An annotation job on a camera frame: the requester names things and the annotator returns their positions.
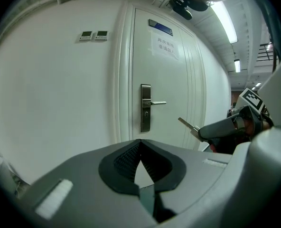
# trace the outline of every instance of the cable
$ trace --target cable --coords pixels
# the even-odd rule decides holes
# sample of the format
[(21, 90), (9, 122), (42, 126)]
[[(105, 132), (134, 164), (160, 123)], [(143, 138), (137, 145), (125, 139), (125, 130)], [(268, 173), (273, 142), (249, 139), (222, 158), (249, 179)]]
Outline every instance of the cable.
[(17, 185), (16, 190), (15, 190), (15, 192), (17, 192), (17, 198), (18, 199), (19, 199), (19, 192), (18, 192), (19, 185), (20, 185), (20, 181), (18, 182), (18, 185)]

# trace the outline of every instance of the fluorescent light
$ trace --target fluorescent light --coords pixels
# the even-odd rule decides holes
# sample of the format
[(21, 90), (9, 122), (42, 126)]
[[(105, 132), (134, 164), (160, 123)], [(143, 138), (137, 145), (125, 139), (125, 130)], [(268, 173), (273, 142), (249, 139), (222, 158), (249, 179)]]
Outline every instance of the fluorescent light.
[(241, 63), (240, 60), (234, 60), (235, 71), (239, 73), (241, 71)]
[(269, 51), (269, 49), (270, 49), (271, 45), (272, 45), (272, 43), (271, 43), (271, 42), (269, 42), (269, 45), (268, 45), (268, 47), (267, 47), (267, 51)]
[(237, 42), (234, 24), (223, 2), (215, 2), (214, 5), (211, 6), (211, 8), (217, 15), (218, 19), (221, 21), (224, 30), (228, 36), (229, 42), (231, 44)]

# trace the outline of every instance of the railing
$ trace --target railing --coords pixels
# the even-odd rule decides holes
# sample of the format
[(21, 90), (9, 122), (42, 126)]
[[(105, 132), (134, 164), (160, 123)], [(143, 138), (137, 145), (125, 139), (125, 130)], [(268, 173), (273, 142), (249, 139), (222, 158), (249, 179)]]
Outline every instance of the railing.
[(257, 62), (273, 60), (273, 45), (272, 43), (261, 44)]

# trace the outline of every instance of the door lock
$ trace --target door lock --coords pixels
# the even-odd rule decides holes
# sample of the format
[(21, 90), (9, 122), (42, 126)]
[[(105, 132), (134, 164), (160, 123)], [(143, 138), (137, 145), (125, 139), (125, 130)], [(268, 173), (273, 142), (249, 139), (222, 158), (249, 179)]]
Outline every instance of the door lock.
[(150, 131), (150, 115), (152, 105), (164, 105), (166, 101), (151, 101), (151, 85), (140, 85), (141, 93), (141, 132)]

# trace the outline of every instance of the door frame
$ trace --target door frame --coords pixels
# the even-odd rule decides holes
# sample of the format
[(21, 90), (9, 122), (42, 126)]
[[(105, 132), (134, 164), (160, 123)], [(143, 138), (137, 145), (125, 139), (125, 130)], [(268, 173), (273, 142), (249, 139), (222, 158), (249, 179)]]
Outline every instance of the door frame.
[(203, 59), (197, 36), (194, 32), (188, 29), (185, 25), (181, 24), (169, 14), (156, 9), (152, 5), (139, 4), (136, 2), (124, 2), (119, 19), (117, 23), (118, 30), (114, 38), (114, 61), (113, 61), (113, 91), (112, 91), (112, 104), (113, 104), (113, 129), (114, 139), (116, 143), (128, 141), (133, 139), (132, 127), (132, 64), (133, 64), (133, 35), (134, 35), (134, 21), (136, 9), (147, 11), (155, 14), (170, 23), (175, 24), (187, 34), (195, 38), (196, 51), (200, 60), (201, 75), (202, 75), (202, 115), (199, 127), (204, 125), (206, 114), (206, 78)]

